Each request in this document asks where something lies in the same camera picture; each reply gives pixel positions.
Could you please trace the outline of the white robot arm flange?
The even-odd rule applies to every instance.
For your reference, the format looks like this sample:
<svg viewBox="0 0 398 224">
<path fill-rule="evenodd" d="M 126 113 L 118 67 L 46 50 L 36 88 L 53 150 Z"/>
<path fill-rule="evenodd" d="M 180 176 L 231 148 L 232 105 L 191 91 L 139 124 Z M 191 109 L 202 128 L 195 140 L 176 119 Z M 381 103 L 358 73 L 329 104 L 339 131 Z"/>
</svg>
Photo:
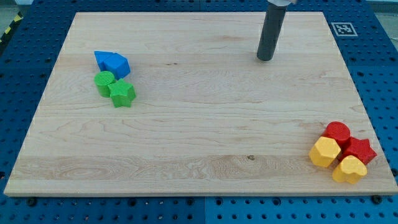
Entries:
<svg viewBox="0 0 398 224">
<path fill-rule="evenodd" d="M 296 4 L 298 0 L 267 0 L 276 6 L 288 6 L 289 4 Z"/>
</svg>

